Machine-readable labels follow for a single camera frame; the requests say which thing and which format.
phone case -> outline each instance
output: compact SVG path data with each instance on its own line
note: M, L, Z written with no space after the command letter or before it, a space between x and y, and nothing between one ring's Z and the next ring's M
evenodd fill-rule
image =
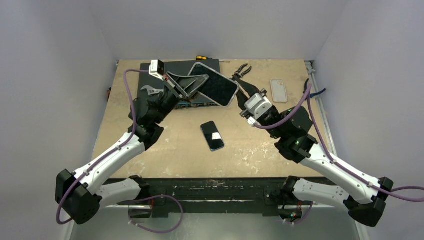
M271 80L272 100L275 103L287 103L286 84L281 79Z

table top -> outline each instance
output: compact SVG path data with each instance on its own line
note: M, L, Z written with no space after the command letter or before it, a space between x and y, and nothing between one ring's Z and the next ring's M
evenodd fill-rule
M127 69L140 69L148 60L121 60L116 70L112 91L103 117L93 159L114 145L132 125L128 118L130 103L123 82ZM308 72L303 60L230 60L221 62L221 73L231 77L242 64L248 63L252 71L243 80L268 91L269 100L282 112L294 107L303 95ZM139 73L127 75L131 94L137 96ZM288 102L272 100L270 80L282 79ZM312 99L312 110L323 134L324 123L320 108ZM303 106L308 109L306 101ZM276 139L265 130L251 127L240 116L237 99L228 107L212 106L177 109L160 124L162 136L148 151L133 158L112 178L139 175L143 178L262 178L262 177L319 177L316 171L284 159L274 147ZM225 147L210 151L200 125L214 121ZM317 138L312 127L309 131Z

wall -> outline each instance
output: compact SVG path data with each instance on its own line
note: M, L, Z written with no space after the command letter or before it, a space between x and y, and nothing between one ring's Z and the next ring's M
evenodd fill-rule
M0 33L1 239L57 240L56 175L91 159L114 59L83 0L1 1Z
M395 187L424 186L423 24L421 0L352 0L314 63L339 156ZM422 239L423 223L422 203L390 197L370 239Z
M347 0L89 0L118 59L314 60Z

black smartphone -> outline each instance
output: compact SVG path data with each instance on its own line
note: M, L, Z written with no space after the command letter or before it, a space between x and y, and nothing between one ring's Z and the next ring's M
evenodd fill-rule
M221 137L215 122L209 121L207 123L203 123L200 125L200 129L203 132L204 138L212 152L224 147L223 138Z
M230 105L240 89L239 85L201 62L196 62L188 75L204 74L209 76L209 80L198 89L199 94L222 107Z

